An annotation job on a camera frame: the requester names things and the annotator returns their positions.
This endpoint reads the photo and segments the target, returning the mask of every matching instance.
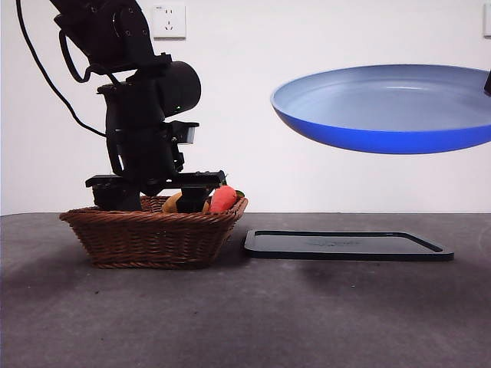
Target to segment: orange carrot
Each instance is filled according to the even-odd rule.
[[[209,206],[210,212],[221,212],[231,209],[236,203],[237,193],[231,186],[220,186],[215,189],[212,196],[212,203]]]

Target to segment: gray table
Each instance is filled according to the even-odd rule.
[[[401,230],[456,259],[250,259],[251,228]],[[491,215],[248,213],[199,271],[95,269],[57,214],[6,216],[2,366],[490,368]]]

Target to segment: electrical outlet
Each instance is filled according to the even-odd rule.
[[[157,40],[186,38],[186,6],[176,2],[154,5],[152,33]]]
[[[491,4],[484,4],[483,35],[486,38],[491,38]]]

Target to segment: wicker basket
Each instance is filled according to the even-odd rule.
[[[163,213],[168,197],[141,197],[143,211],[73,209],[60,219],[73,228],[99,268],[204,268],[220,248],[247,206],[241,198],[228,211]]]

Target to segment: black tray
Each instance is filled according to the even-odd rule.
[[[350,261],[451,261],[453,252],[405,232],[251,230],[244,249],[254,258]]]

